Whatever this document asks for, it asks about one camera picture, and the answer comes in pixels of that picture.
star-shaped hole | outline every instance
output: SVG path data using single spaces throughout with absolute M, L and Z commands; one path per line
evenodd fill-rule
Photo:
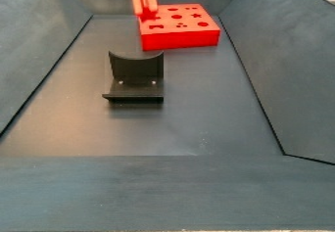
M 192 14 L 191 15 L 193 18 L 201 18 L 201 15 L 199 15 L 199 14 Z

red shape sorter board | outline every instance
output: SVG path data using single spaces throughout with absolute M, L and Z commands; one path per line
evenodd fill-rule
M 200 4 L 159 5 L 152 19 L 141 20 L 143 50 L 216 46 L 220 28 Z

gray floor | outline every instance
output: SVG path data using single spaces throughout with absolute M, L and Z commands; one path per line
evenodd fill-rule
M 161 105 L 108 103 L 107 53 L 140 49 L 136 34 L 135 18 L 90 21 L 4 136 L 0 156 L 280 155 L 224 32 L 219 47 L 165 50 Z
M 0 230 L 335 229 L 335 168 L 281 156 L 223 32 L 165 52 L 165 101 L 111 105 L 94 17 L 0 141 Z

circular hole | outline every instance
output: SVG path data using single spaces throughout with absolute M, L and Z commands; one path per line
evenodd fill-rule
M 197 25 L 200 25 L 200 26 L 207 26 L 208 24 L 207 24 L 207 23 L 199 23 Z
M 183 16 L 180 16 L 180 15 L 173 15 L 173 16 L 171 16 L 173 19 L 181 19 L 183 18 Z

black bracket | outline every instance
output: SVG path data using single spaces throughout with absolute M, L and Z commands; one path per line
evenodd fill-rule
M 139 58 L 124 58 L 111 52 L 112 82 L 109 93 L 101 96 L 108 101 L 164 100 L 164 52 Z

